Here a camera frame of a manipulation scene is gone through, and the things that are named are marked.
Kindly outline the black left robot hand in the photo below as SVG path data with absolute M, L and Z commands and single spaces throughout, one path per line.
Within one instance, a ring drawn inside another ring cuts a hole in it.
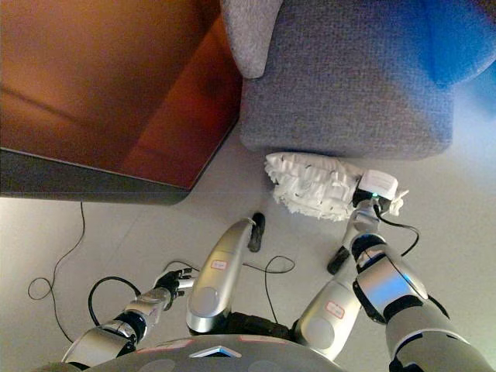
M 162 273 L 153 285 L 154 288 L 167 290 L 170 299 L 184 294 L 184 291 L 194 286 L 196 278 L 192 276 L 193 269 L 185 268 Z

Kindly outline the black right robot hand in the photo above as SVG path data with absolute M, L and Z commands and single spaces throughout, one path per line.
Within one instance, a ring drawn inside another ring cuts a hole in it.
M 378 170 L 366 170 L 357 183 L 352 197 L 353 207 L 364 200 L 376 198 L 380 210 L 388 212 L 398 190 L 396 177 Z

